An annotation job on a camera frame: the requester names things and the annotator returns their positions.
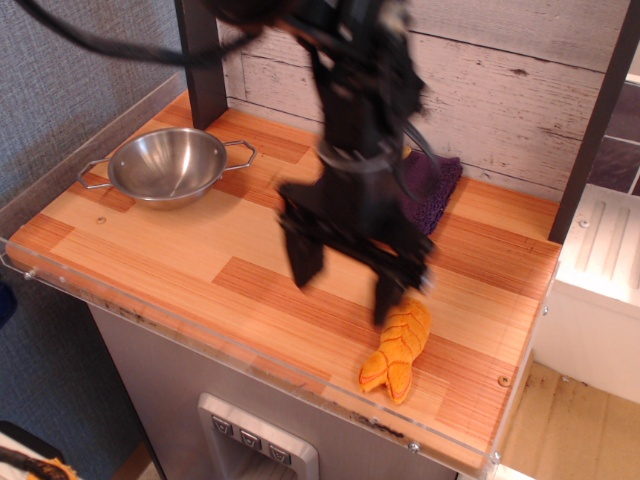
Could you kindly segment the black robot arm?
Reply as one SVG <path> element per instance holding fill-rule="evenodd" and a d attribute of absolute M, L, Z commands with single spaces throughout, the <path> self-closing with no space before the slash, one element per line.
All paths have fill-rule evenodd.
<path fill-rule="evenodd" d="M 332 248 L 378 277 L 373 320 L 382 324 L 405 292 L 419 288 L 433 245 L 402 210 L 422 201 L 404 171 L 406 139 L 423 82 L 409 54 L 409 15 L 401 1 L 212 1 L 215 17 L 248 37 L 288 32 L 308 52 L 324 114 L 312 184 L 284 183 L 280 222 L 295 283 L 306 285 Z"/>

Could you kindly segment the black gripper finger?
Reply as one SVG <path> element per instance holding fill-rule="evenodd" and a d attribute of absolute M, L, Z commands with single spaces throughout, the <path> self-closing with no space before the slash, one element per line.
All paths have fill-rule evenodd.
<path fill-rule="evenodd" d="M 389 311 L 401 302 L 406 290 L 414 282 L 410 275 L 404 273 L 378 270 L 376 274 L 378 280 L 374 290 L 373 321 L 376 326 L 382 326 Z"/>
<path fill-rule="evenodd" d="M 302 289 L 322 270 L 324 246 L 293 224 L 283 222 L 282 227 L 293 280 Z"/>

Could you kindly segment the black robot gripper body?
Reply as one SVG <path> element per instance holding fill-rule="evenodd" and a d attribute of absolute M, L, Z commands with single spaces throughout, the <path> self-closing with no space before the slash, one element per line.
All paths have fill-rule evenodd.
<path fill-rule="evenodd" d="M 404 215 L 402 194 L 412 199 L 401 164 L 405 146 L 364 158 L 329 144 L 318 148 L 322 172 L 311 183 L 284 182 L 280 224 L 369 267 L 410 275 L 421 289 L 429 281 L 433 242 Z"/>

